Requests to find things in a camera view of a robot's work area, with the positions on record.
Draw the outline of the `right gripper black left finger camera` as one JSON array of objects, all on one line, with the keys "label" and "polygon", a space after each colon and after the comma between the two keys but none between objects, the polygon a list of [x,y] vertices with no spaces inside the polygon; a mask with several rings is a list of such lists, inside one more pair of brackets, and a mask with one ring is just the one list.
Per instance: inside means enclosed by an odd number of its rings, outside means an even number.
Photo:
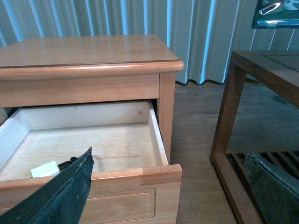
[{"label": "right gripper black left finger camera", "polygon": [[90,189],[93,170],[89,148],[68,168],[0,216],[2,224],[77,224]]}]

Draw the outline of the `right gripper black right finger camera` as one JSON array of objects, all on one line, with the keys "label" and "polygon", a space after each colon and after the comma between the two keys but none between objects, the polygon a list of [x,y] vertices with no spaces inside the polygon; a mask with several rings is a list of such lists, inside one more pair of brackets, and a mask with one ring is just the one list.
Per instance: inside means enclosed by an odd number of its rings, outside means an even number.
[{"label": "right gripper black right finger camera", "polygon": [[246,176],[268,224],[299,222],[299,181],[254,152],[245,159]]}]

